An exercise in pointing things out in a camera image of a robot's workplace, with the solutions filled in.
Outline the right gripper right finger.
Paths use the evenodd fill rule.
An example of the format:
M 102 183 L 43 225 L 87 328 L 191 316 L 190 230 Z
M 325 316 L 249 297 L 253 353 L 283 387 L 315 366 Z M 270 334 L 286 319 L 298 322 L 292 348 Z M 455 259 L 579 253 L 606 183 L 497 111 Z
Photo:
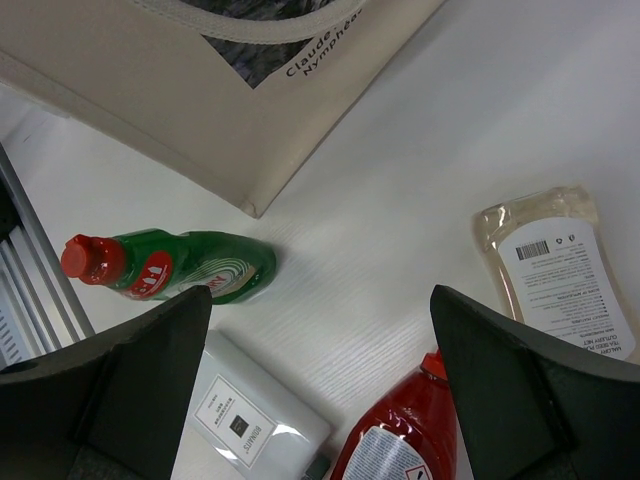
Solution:
M 636 479 L 639 367 L 437 285 L 430 313 L 477 479 Z

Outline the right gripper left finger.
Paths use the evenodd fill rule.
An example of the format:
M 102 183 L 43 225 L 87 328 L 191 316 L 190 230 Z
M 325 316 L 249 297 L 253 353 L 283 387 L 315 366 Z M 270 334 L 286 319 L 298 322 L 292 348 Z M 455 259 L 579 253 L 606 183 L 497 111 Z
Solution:
M 4 479 L 170 478 L 208 331 L 208 290 L 1 372 Z

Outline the green bottle red cap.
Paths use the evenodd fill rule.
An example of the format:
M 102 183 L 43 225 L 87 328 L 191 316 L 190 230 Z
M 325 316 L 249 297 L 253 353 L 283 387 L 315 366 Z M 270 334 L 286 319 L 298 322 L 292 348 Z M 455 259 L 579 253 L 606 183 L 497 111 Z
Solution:
M 262 241 L 214 231 L 174 235 L 149 229 L 115 237 L 77 234 L 60 265 L 69 278 L 136 301 L 164 301 L 193 286 L 215 305 L 239 303 L 267 287 L 278 264 Z

